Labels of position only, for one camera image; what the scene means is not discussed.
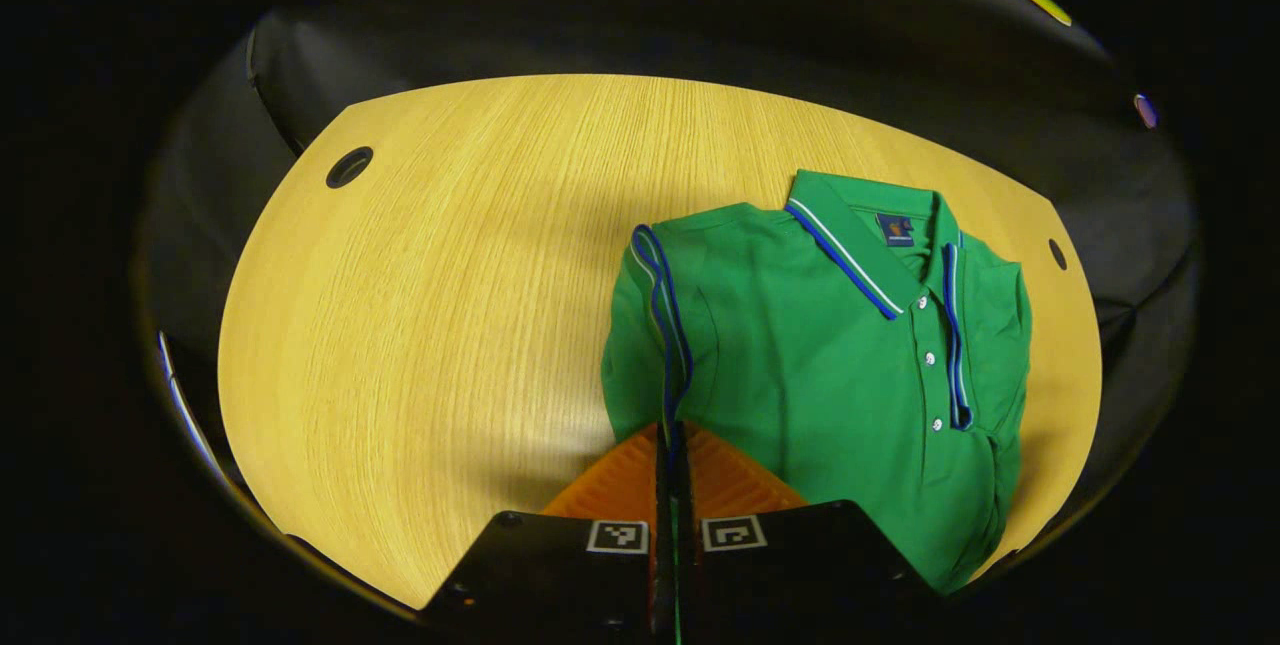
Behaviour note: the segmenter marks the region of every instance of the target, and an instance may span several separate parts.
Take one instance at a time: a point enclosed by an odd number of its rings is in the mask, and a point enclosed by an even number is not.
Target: green polo shirt
[[[640,227],[602,375],[618,440],[696,422],[812,503],[858,503],[938,591],[1018,481],[1030,303],[942,195],[796,174],[786,209]]]

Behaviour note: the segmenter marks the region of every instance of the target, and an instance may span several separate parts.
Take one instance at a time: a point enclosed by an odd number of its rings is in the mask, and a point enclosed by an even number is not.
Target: wooden table
[[[329,188],[361,145],[370,165]],[[992,561],[1027,545],[1079,476],[1101,394],[1092,299],[1051,203],[865,118],[657,77],[415,90],[315,139],[224,312],[223,417],[251,490],[283,531],[424,605],[495,512],[539,511],[613,445],[599,363],[632,227],[781,209],[797,168],[941,191],[965,232],[1023,264],[1024,462]]]

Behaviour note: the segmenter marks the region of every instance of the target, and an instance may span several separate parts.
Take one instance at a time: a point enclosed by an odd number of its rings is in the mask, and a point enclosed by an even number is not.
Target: polo shirt collar
[[[882,235],[859,220],[852,209],[919,218],[929,223],[929,262],[924,280],[914,275],[884,244]],[[845,271],[854,285],[887,317],[906,312],[925,291],[945,298],[945,247],[960,243],[960,227],[942,195],[932,189],[902,188],[858,177],[796,171],[787,197],[787,212],[804,225]]]

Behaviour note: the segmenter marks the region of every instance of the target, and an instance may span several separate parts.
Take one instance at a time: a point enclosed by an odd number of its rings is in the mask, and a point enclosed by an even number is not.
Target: shirt label
[[[914,248],[915,239],[911,238],[911,219],[901,215],[884,215],[883,212],[876,214],[876,221],[879,223],[881,230],[884,233],[884,244],[891,248]]]

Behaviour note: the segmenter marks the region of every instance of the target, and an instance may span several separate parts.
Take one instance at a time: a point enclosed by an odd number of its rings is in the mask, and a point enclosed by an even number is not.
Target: round hole
[[[1057,261],[1057,266],[1060,266],[1062,270],[1066,270],[1066,256],[1064,256],[1062,248],[1057,247],[1056,239],[1052,238],[1048,239],[1048,252],[1053,253],[1053,259],[1055,261]]]
[[[347,183],[356,179],[369,163],[374,159],[374,148],[362,147],[353,148],[346,156],[334,163],[334,166],[329,170],[329,177],[325,177],[325,186],[330,186],[333,189],[342,188]]]

